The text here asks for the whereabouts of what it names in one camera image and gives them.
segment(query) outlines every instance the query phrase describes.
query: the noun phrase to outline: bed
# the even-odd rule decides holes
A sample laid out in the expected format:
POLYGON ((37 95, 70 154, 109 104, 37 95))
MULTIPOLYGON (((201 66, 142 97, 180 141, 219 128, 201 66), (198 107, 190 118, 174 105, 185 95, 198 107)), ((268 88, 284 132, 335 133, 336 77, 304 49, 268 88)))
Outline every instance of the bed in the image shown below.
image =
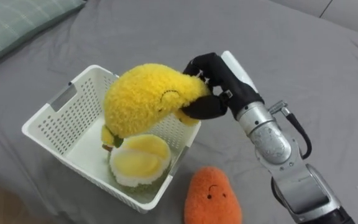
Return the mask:
MULTIPOLYGON (((244 223, 293 223, 230 113, 204 121, 157 207, 141 215, 26 138, 22 125, 87 66, 121 74, 157 62, 183 70, 230 50, 272 105, 286 100, 309 134, 308 162, 358 223, 358 33, 264 0, 89 0, 0 58, 0 185, 57 223, 183 223, 192 174, 229 177, 244 223)), ((284 119, 304 147, 300 136, 284 119)))

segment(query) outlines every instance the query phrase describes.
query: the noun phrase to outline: stuffed toy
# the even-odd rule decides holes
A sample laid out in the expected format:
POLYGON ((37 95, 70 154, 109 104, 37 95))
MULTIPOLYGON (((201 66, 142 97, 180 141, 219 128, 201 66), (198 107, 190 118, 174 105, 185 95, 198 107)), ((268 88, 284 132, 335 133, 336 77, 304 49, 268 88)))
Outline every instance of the stuffed toy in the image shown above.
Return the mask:
POLYGON ((111 151, 109 159, 113 177, 122 189, 132 194, 158 190, 171 164, 169 145, 153 134, 125 139, 111 151))
POLYGON ((199 78, 170 67, 149 63, 124 73, 106 92, 102 142, 104 148, 119 147, 124 138, 148 131, 173 113, 186 125, 198 122, 182 112, 201 96, 210 94, 199 78))
POLYGON ((242 223, 241 207, 229 179, 216 167, 204 167, 191 179, 185 201, 185 224, 229 223, 242 223))

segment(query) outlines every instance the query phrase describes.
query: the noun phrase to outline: white plastic basket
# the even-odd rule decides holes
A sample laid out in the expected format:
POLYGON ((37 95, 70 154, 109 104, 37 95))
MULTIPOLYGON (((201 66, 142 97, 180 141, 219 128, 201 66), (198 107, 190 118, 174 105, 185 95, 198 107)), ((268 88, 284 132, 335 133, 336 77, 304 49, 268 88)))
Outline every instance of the white plastic basket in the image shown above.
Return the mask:
POLYGON ((97 65, 89 66, 22 127, 22 132, 60 162, 140 213, 153 209, 169 186, 201 122, 188 127, 173 115, 148 133, 166 140, 172 150, 170 172, 160 188, 147 194, 127 194, 112 178, 108 152, 102 148, 103 99, 119 77, 97 65))

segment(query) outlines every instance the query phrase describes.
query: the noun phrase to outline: basket handle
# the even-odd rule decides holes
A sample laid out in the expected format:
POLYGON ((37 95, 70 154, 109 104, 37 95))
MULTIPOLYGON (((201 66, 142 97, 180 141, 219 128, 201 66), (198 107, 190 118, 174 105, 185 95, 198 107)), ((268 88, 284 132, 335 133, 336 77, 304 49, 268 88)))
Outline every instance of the basket handle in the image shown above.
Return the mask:
POLYGON ((68 101, 70 101, 77 94, 77 89, 69 82, 68 85, 62 89, 56 96, 54 96, 48 104, 52 109, 57 112, 60 110, 68 101))

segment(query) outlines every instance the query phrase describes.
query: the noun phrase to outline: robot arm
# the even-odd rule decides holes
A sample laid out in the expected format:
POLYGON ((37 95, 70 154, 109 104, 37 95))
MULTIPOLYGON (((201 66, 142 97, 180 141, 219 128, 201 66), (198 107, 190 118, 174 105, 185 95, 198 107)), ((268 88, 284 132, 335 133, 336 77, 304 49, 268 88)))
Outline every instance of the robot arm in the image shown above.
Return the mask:
POLYGON ((271 173, 275 198, 296 223, 354 223, 321 174, 304 162, 311 153, 311 143, 287 104, 280 101, 267 109, 254 83, 230 52, 200 55, 183 73, 197 75, 210 89, 220 86, 223 91, 219 96, 198 99, 183 112, 192 118, 211 119, 224 115, 229 108, 255 145, 258 161, 271 173), (279 111, 304 137, 308 146, 304 155, 295 138, 284 133, 273 117, 279 111))

